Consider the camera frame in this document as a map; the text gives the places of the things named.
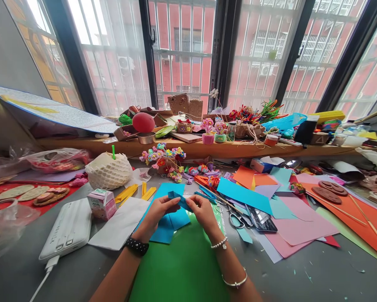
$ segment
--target juice box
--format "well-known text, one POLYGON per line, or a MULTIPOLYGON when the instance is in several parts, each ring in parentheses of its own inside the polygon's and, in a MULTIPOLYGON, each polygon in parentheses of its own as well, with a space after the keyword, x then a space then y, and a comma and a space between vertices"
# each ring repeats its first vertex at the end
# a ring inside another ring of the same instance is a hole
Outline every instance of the juice box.
POLYGON ((92 214, 96 218, 107 221, 117 211, 114 195, 111 191, 96 189, 89 193, 87 197, 92 214))

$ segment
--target bracelet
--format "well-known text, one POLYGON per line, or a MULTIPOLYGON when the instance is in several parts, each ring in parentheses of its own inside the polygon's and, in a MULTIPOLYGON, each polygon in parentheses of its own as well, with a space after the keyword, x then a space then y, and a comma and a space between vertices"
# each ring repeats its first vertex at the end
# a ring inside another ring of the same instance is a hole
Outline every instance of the bracelet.
POLYGON ((235 282, 234 284, 230 284, 230 283, 227 283, 227 282, 225 281, 225 279, 223 278, 223 275, 222 275, 223 282, 224 282, 226 285, 229 285, 229 286, 231 286, 231 287, 236 287, 237 289, 239 289, 239 286, 242 285, 242 284, 247 280, 247 272, 246 272, 245 267, 243 267, 243 269, 244 269, 244 272, 246 273, 246 277, 244 278, 243 281, 240 281, 239 283, 236 283, 236 282, 235 282))
POLYGON ((212 246, 211 246, 211 249, 216 249, 216 248, 218 248, 218 247, 220 247, 220 246, 222 246, 224 250, 227 249, 227 246, 226 246, 226 244, 225 244, 226 241, 227 241, 227 237, 225 237, 225 238, 224 238, 222 241, 220 241, 218 244, 216 244, 216 245, 212 245, 212 246))

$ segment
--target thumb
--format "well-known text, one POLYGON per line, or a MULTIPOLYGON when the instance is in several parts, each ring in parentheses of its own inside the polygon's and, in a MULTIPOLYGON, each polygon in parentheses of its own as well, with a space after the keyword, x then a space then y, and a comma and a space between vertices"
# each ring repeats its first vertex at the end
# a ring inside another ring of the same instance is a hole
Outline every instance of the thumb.
POLYGON ((180 197, 176 197, 176 198, 173 198, 173 199, 170 199, 169 201, 163 203, 163 208, 165 211, 167 211, 168 209, 170 209, 172 206, 178 204, 180 201, 180 197))
POLYGON ((185 202, 187 203, 187 205, 190 207, 190 209, 194 212, 194 214, 197 214, 198 213, 198 206, 197 206, 197 204, 194 202, 194 201, 192 201, 191 199, 189 199, 189 198, 186 198, 185 199, 185 202))

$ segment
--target charging cable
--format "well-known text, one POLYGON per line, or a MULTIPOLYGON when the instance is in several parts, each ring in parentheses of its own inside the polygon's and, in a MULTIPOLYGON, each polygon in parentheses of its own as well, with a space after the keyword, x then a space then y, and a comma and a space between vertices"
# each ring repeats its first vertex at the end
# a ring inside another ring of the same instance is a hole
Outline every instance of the charging cable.
POLYGON ((42 288, 44 282, 46 281, 47 277, 49 276, 50 272, 53 270, 53 267, 56 266, 58 263, 58 259, 60 258, 60 255, 57 255, 49 260, 46 265, 46 275, 43 278, 43 281, 40 283, 39 287, 35 291, 33 297, 30 299, 30 302, 33 302, 34 298, 36 298, 39 290, 42 288))

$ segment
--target wall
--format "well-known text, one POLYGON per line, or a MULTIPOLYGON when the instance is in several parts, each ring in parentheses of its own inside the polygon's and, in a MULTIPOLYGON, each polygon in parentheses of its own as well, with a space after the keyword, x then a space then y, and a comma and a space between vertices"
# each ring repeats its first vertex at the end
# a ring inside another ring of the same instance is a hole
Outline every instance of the wall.
POLYGON ((51 98, 3 0, 0 0, 0 86, 51 98))

